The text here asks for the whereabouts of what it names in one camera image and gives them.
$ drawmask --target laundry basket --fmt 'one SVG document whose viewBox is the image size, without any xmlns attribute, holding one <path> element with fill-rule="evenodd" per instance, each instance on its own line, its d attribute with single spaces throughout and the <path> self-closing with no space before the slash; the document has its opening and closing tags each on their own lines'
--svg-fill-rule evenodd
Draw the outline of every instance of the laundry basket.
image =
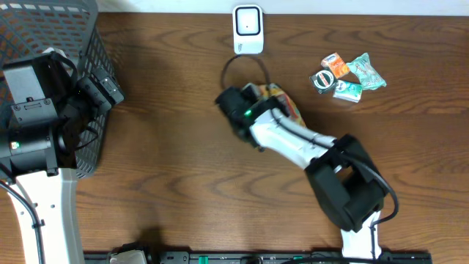
<svg viewBox="0 0 469 264">
<path fill-rule="evenodd" d="M 0 0 L 0 65 L 9 59 L 40 54 L 49 47 L 63 50 L 75 63 L 79 76 L 102 65 L 111 75 L 114 69 L 103 41 L 95 27 L 95 0 Z M 13 104 L 4 78 L 0 83 L 0 127 L 5 128 Z M 77 177 L 83 178 L 96 170 L 106 128 L 107 114 L 90 122 L 99 134 L 97 140 L 76 152 Z M 95 135 L 85 131 L 80 137 L 89 142 Z"/>
</svg>

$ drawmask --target white device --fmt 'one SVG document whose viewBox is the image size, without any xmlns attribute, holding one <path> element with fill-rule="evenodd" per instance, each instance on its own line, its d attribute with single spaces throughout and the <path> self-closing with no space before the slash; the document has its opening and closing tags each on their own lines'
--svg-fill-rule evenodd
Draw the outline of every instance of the white device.
<svg viewBox="0 0 469 264">
<path fill-rule="evenodd" d="M 259 54 L 264 49 L 262 9 L 243 4 L 233 9 L 233 40 L 236 54 Z"/>
</svg>

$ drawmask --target wooden table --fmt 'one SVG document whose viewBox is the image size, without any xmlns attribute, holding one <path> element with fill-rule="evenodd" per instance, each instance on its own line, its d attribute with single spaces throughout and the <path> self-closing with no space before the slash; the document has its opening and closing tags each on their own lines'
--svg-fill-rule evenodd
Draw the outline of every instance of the wooden table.
<svg viewBox="0 0 469 264">
<path fill-rule="evenodd" d="M 401 202 L 380 245 L 469 258 L 467 18 L 266 15 L 261 57 L 308 127 L 364 144 Z M 304 173 L 231 132 L 213 101 L 233 55 L 231 15 L 100 14 L 127 99 L 112 111 L 100 168 L 78 184 L 84 249 L 139 238 L 192 250 L 341 247 Z M 360 103 L 319 95 L 308 77 L 333 52 L 368 52 L 387 87 Z M 262 82 L 235 62 L 228 81 Z M 386 200 L 383 214 L 390 213 Z M 0 193 L 0 258 L 22 263 L 18 223 Z"/>
</svg>

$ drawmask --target green snack package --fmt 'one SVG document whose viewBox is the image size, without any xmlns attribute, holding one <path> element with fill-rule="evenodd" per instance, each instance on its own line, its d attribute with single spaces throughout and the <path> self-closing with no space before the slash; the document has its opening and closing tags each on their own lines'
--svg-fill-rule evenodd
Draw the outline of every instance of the green snack package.
<svg viewBox="0 0 469 264">
<path fill-rule="evenodd" d="M 347 66 L 350 68 L 350 71 L 358 77 L 364 90 L 376 90 L 381 86 L 386 86 L 386 81 L 381 78 L 378 72 L 372 67 L 367 53 L 364 53 L 353 62 L 347 63 Z"/>
<path fill-rule="evenodd" d="M 363 87 L 360 84 L 338 80 L 333 97 L 358 103 L 362 90 Z"/>
</svg>

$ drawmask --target green connector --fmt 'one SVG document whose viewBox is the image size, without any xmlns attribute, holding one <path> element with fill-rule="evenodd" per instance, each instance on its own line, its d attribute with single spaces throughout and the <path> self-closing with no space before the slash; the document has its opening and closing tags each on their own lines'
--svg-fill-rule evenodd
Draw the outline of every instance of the green connector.
<svg viewBox="0 0 469 264">
<path fill-rule="evenodd" d="M 199 257 L 199 264 L 208 264 L 208 257 L 200 256 Z"/>
</svg>

